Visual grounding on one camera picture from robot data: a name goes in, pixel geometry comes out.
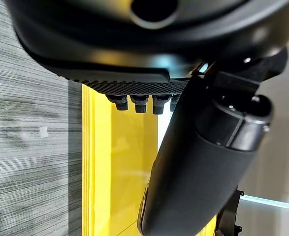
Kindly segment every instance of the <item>screw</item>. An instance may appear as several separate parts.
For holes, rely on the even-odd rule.
[[[263,131],[266,132],[266,133],[269,132],[270,131],[270,127],[268,125],[264,125],[263,126]]]
[[[249,62],[251,62],[251,58],[246,58],[245,60],[244,60],[244,63],[249,63]]]
[[[228,108],[230,108],[232,111],[236,111],[233,105],[229,105]]]
[[[258,96],[252,97],[253,102],[260,102],[260,98]]]

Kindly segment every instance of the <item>yellow surface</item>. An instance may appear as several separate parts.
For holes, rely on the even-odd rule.
[[[214,236],[216,225],[217,217],[215,216],[196,236]]]
[[[157,154],[158,118],[117,111],[107,98],[82,87],[83,236],[139,236],[137,217]],[[214,218],[198,236],[213,236]]]

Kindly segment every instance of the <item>black mesh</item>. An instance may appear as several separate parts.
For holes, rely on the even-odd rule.
[[[82,83],[97,92],[109,95],[164,95],[181,94],[188,81],[170,80],[169,83],[87,82]]]

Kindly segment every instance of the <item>gray carpet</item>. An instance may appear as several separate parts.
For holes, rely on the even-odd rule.
[[[0,236],[81,235],[81,85],[18,44],[0,1]]]

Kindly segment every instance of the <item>black plastic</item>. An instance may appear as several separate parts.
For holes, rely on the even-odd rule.
[[[194,125],[202,137],[242,151],[258,149],[273,117],[272,104],[262,95],[248,98],[248,101],[228,93],[224,99],[222,96],[209,99],[205,95],[197,111]]]
[[[289,0],[249,0],[218,17],[185,21],[155,31],[104,17],[74,2],[5,2],[28,51],[43,59],[54,59],[58,65],[68,61],[155,68],[166,70],[170,78],[184,78],[197,59],[255,60],[277,54],[289,41]],[[181,15],[215,6],[198,4],[194,9],[194,4],[186,1]]]
[[[237,122],[231,129],[226,128],[226,123],[235,118],[234,111],[229,118],[219,121],[221,126],[216,125],[221,133],[219,137],[212,136],[208,129],[201,131],[203,127],[199,124],[206,126],[204,121],[214,118],[212,112],[200,113],[213,101],[207,87],[205,80],[191,79],[176,106],[152,167],[142,222],[139,222],[144,236],[196,235],[223,208],[255,156],[258,145],[241,151],[236,149],[242,146],[218,143],[224,133],[232,141],[237,140]],[[245,117],[243,110],[238,115]],[[262,135],[263,132],[259,136],[240,137],[256,143]]]
[[[224,90],[234,90],[253,95],[262,81],[284,72],[288,57],[288,50],[284,48],[277,55],[257,61],[218,63],[215,65],[218,73],[214,79],[214,86]]]
[[[235,222],[239,199],[243,195],[243,191],[236,190],[230,197],[217,216],[216,232],[222,233],[223,236],[238,236],[242,232],[242,227],[235,225]]]
[[[83,81],[99,93],[125,95],[172,95],[181,94],[187,80],[170,80],[169,83],[138,83],[138,82],[98,82]]]
[[[95,0],[68,1],[91,12],[125,23],[131,23],[134,15],[142,21],[150,23],[160,23],[173,16],[172,21],[166,24],[168,26],[213,19],[234,10],[248,0],[211,0],[207,4],[204,4],[202,0],[131,0],[123,2],[111,0],[111,4]]]
[[[126,95],[106,95],[108,100],[116,104],[118,111],[128,110],[128,98]]]
[[[171,112],[174,112],[174,110],[176,108],[176,105],[177,105],[177,103],[179,101],[179,98],[180,98],[180,95],[173,95],[172,96],[172,98],[170,100],[170,107],[169,107]]]
[[[164,105],[171,99],[170,95],[153,95],[153,114],[161,115],[164,111]]]
[[[146,104],[148,103],[149,96],[147,95],[132,95],[131,101],[135,104],[135,112],[146,113]]]
[[[224,234],[221,232],[221,230],[217,230],[215,232],[215,236],[224,236]]]
[[[59,67],[49,66],[41,63],[46,69],[54,72],[55,74],[70,79],[79,81],[97,80],[98,82],[143,82],[146,83],[168,83],[169,75],[166,70],[162,69],[142,69],[142,68],[119,68],[114,66],[100,66],[97,64],[78,64],[76,68],[75,63],[61,63],[55,64]]]

